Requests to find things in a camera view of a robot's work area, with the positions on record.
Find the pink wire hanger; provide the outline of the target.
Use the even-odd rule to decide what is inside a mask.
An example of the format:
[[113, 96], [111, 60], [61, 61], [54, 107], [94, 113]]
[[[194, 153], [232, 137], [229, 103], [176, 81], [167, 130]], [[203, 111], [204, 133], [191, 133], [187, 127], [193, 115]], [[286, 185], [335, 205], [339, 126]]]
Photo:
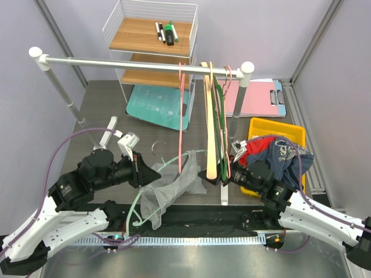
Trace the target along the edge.
[[219, 106], [221, 109], [221, 130], [223, 135], [223, 149], [225, 161], [228, 162], [228, 139], [227, 139], [227, 120], [225, 114], [225, 95], [227, 94], [231, 85], [231, 67], [229, 65], [224, 66], [225, 69], [225, 81], [223, 85], [218, 83], [217, 90], [219, 94]]
[[184, 100], [185, 74], [181, 71], [179, 63], [179, 91], [180, 91], [180, 126], [179, 126], [179, 146], [178, 146], [178, 173], [182, 170], [182, 139], [183, 139], [183, 100]]

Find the red t-shirt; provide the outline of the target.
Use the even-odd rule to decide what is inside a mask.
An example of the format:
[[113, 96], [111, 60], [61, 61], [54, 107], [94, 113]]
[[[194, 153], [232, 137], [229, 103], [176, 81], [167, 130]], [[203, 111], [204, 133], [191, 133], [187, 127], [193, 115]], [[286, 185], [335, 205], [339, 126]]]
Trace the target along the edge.
[[250, 155], [257, 155], [263, 151], [266, 151], [275, 139], [276, 137], [266, 137], [266, 138], [262, 138], [262, 139], [249, 142], [246, 145], [246, 151], [239, 159], [239, 164], [241, 164], [242, 166], [247, 166], [248, 157]]

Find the navy blue garment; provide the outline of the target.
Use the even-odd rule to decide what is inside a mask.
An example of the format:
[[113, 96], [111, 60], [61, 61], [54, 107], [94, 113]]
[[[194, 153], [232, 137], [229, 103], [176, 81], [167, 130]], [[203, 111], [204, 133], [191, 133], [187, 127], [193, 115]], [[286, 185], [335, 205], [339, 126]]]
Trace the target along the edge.
[[314, 156], [302, 146], [295, 144], [295, 147], [300, 155], [301, 167], [295, 149], [281, 138], [276, 138], [266, 151], [257, 155], [250, 155], [248, 165], [258, 160], [263, 161], [273, 171], [276, 179], [298, 189], [299, 169], [301, 169], [302, 174], [305, 174], [312, 166]]

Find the green plastic hanger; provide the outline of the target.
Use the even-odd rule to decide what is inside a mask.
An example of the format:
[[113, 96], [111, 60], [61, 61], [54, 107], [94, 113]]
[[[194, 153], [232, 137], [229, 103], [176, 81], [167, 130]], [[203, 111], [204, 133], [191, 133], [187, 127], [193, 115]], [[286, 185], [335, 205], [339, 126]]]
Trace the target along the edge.
[[228, 156], [227, 121], [225, 115], [224, 94], [218, 80], [213, 76], [212, 108], [214, 116], [214, 131], [216, 133], [219, 153], [220, 180], [226, 182], [230, 177], [230, 161]]

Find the wooden hanger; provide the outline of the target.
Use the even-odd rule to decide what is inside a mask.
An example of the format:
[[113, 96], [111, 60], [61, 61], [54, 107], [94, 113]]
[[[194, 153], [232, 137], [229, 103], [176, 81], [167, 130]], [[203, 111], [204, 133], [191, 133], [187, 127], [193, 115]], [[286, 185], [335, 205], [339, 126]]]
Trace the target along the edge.
[[217, 178], [216, 143], [214, 133], [214, 116], [212, 105], [212, 73], [203, 76], [203, 88], [206, 105], [206, 127], [207, 127], [207, 162], [206, 178], [214, 180]]

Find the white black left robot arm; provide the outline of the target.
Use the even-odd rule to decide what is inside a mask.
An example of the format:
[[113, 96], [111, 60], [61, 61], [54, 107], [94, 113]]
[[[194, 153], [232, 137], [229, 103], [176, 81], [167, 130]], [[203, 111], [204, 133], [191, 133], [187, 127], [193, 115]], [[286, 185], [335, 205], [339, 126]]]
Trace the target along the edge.
[[3, 275], [29, 275], [76, 240], [107, 229], [119, 230], [123, 225], [123, 212], [112, 200], [106, 201], [80, 220], [62, 228], [57, 225], [92, 201], [96, 191], [124, 182], [138, 188], [160, 177], [158, 172], [144, 163], [140, 153], [134, 153], [132, 160], [123, 156], [119, 162], [115, 162], [111, 151], [93, 151], [78, 163], [77, 169], [61, 175], [49, 189], [40, 215], [26, 233], [17, 230], [11, 235], [1, 236], [2, 247], [6, 247], [20, 235], [1, 262]]

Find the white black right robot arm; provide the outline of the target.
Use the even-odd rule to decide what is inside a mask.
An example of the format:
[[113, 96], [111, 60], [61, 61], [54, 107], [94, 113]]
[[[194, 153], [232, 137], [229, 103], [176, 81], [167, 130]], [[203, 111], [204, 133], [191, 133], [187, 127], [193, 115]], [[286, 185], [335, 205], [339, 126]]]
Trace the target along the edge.
[[267, 228], [279, 225], [303, 232], [345, 253], [358, 267], [370, 270], [370, 218], [343, 214], [302, 195], [276, 179], [260, 160], [249, 167], [232, 163], [231, 176], [225, 183], [230, 182], [260, 194], [264, 204], [261, 220]]

